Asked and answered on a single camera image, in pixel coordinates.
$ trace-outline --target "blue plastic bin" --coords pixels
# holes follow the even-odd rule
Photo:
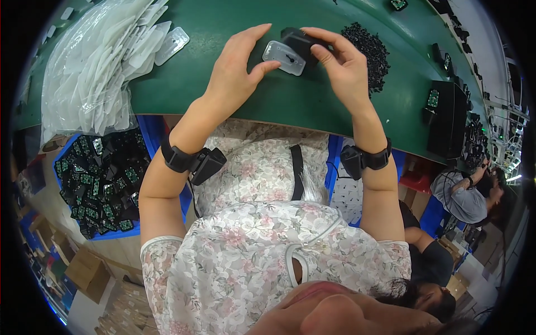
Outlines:
[[[154,157],[154,154],[160,147],[160,140],[165,136],[165,124],[164,124],[164,118],[161,115],[139,115],[138,118],[138,124],[140,127],[140,131],[143,136],[143,140],[145,141],[145,146],[147,147],[147,151],[149,152],[149,156],[151,159]],[[56,169],[54,169],[54,164],[57,160],[61,159],[63,155],[67,152],[67,150],[71,147],[73,142],[80,136],[80,134],[76,134],[72,136],[65,147],[59,152],[59,154],[56,156],[56,158],[52,162],[52,170],[54,171],[54,175],[56,176],[56,181],[59,185],[59,188],[62,188],[61,181],[59,180],[58,176],[56,175]],[[179,195],[179,199],[181,201],[181,208],[182,208],[182,219],[183,222],[186,222],[186,212],[188,211],[188,208],[190,207],[190,202],[192,200],[192,194],[190,193],[190,190],[185,185],[183,191]],[[134,229],[129,230],[127,232],[122,232],[120,230],[116,232],[108,231],[104,235],[101,235],[99,233],[95,233],[91,241],[99,241],[99,240],[111,240],[111,239],[120,239],[123,237],[131,237],[139,235],[139,221],[133,221]]]
[[[337,135],[330,135],[327,143],[327,174],[324,185],[329,190],[329,199],[333,195],[333,189],[335,187],[335,181],[337,180],[337,169],[340,164],[340,152],[343,150],[344,137]]]

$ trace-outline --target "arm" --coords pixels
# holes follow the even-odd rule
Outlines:
[[[187,154],[203,148],[210,133],[234,113],[255,91],[264,75],[281,64],[257,64],[247,73],[253,47],[271,27],[265,24],[233,35],[214,64],[205,94],[195,100],[169,134],[169,143]],[[166,166],[160,149],[143,178],[139,192],[140,234],[142,244],[164,235],[184,237],[179,194],[189,172],[177,173]]]
[[[421,254],[426,250],[430,243],[435,241],[424,230],[417,227],[408,227],[404,230],[404,233],[406,242],[408,244],[413,244]]]
[[[340,34],[319,28],[302,28],[307,34],[329,44],[337,58],[320,45],[311,47],[331,81],[331,87],[352,114],[357,147],[378,153],[387,147],[382,123],[368,97],[367,59]],[[393,157],[380,170],[363,171],[363,216],[360,228],[376,241],[404,241],[404,224],[398,206],[398,182]]]
[[[473,181],[473,185],[478,183],[484,176],[484,172],[486,171],[486,168],[488,166],[488,160],[486,158],[484,158],[483,165],[484,167],[479,166],[477,170],[471,175],[470,178]],[[456,190],[460,188],[463,188],[464,190],[466,190],[469,187],[469,185],[471,185],[469,178],[463,178],[450,189],[450,194],[454,194],[454,192],[456,192]]]

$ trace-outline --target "transparent plastic cover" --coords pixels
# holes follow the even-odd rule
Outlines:
[[[268,42],[263,53],[263,60],[279,61],[281,62],[279,69],[295,76],[301,75],[305,67],[305,60],[302,57],[288,45],[278,41]]]

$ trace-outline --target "pink floral pattern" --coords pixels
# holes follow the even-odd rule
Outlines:
[[[318,239],[329,254],[302,250],[303,242],[314,246]],[[377,242],[349,227],[337,209],[240,203],[194,222],[183,242],[156,238],[142,250],[145,288],[160,333],[246,333],[293,288],[288,252],[305,260],[308,280],[334,281],[361,293],[389,291],[392,279],[411,276],[406,242]]]
[[[227,163],[193,188],[201,217],[250,201],[288,201],[294,190],[290,147],[300,144],[303,164],[325,180],[328,135],[282,125],[227,120],[205,147],[218,147]]]

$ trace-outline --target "plastic packaging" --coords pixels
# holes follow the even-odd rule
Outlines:
[[[190,37],[186,32],[182,28],[176,27],[164,38],[162,47],[157,51],[154,63],[158,66],[164,64],[173,55],[178,53],[179,50],[184,48],[189,41]]]
[[[168,0],[153,1],[105,0],[59,39],[44,73],[41,147],[54,135],[104,136],[138,126],[127,83],[153,69],[171,26],[153,26]]]
[[[263,53],[264,61],[279,61],[281,70],[299,76],[305,68],[305,61],[291,47],[278,41],[270,41]]]

